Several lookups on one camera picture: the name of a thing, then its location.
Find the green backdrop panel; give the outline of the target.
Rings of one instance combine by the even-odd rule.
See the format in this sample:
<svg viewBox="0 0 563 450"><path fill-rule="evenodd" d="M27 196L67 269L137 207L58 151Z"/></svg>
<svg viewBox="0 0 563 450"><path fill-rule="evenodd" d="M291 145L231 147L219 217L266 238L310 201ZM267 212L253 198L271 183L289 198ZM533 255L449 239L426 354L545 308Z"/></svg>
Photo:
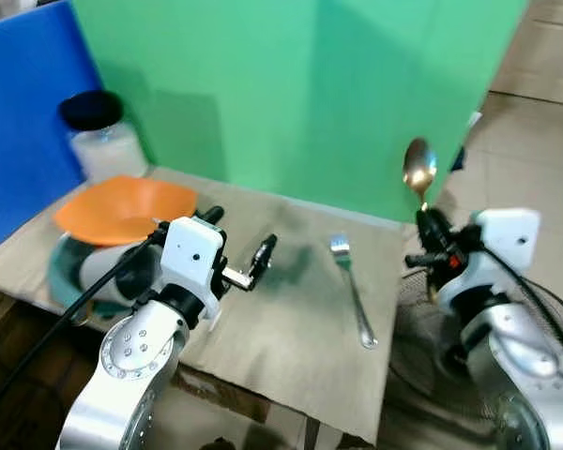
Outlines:
<svg viewBox="0 0 563 450"><path fill-rule="evenodd" d="M410 222L443 189L530 0L70 0L150 162Z"/></svg>

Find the beige tablecloth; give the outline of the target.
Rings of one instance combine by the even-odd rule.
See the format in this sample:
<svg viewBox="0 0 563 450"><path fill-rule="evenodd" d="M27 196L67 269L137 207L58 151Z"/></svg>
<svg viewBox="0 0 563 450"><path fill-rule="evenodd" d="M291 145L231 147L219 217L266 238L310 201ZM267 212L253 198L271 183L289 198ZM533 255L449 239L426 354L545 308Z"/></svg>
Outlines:
<svg viewBox="0 0 563 450"><path fill-rule="evenodd" d="M180 363L375 445L403 273L402 224L174 169L150 176L194 189L200 207L224 207L219 224L232 266L246 264L269 234L278 237L260 282L224 296L217 324L192 331ZM360 346L353 300L329 252L332 234L349 240L375 349Z"/></svg>

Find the silver metal fork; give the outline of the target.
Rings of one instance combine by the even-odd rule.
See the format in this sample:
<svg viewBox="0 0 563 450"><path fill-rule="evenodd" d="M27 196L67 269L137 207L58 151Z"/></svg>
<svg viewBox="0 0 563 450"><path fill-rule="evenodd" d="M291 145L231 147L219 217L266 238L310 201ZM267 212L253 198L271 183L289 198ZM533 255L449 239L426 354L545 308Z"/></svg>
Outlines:
<svg viewBox="0 0 563 450"><path fill-rule="evenodd" d="M329 237L329 252L332 253L334 262L342 271L342 277L347 283L347 288L353 300L356 326L358 327L358 339L360 346L366 349L375 349L377 346L377 338L375 332L369 322L366 308L360 301L358 284L353 274L353 257L351 257L351 248L346 234L332 234Z"/></svg>

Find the glass jar with black lid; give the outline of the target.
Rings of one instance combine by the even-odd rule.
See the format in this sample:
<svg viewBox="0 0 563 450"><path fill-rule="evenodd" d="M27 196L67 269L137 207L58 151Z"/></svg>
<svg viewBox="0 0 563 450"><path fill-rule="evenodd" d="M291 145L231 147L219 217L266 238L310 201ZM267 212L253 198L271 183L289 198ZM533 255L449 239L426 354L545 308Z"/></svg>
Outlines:
<svg viewBox="0 0 563 450"><path fill-rule="evenodd" d="M104 89L84 91L60 102L57 112L68 128L68 145L87 184L148 174L150 166L140 138L127 123L118 95Z"/></svg>

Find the blue backdrop panel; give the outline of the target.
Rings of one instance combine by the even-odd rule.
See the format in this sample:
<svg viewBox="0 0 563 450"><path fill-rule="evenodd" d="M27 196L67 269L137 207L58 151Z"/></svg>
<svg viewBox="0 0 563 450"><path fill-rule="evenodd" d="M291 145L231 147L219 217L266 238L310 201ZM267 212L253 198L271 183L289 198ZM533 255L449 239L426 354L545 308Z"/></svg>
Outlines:
<svg viewBox="0 0 563 450"><path fill-rule="evenodd" d="M83 183L58 106L99 87L70 0L0 19L0 244Z"/></svg>

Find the golden metal spoon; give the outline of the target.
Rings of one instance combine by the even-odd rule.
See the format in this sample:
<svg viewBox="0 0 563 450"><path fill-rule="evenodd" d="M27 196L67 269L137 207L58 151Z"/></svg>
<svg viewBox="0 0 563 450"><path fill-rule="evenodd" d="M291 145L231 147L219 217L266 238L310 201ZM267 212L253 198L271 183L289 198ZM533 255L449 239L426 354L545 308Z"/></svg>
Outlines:
<svg viewBox="0 0 563 450"><path fill-rule="evenodd" d="M419 210L427 210L427 192L436 179L437 158L427 139L416 137L406 146L403 163L403 181L418 197Z"/></svg>

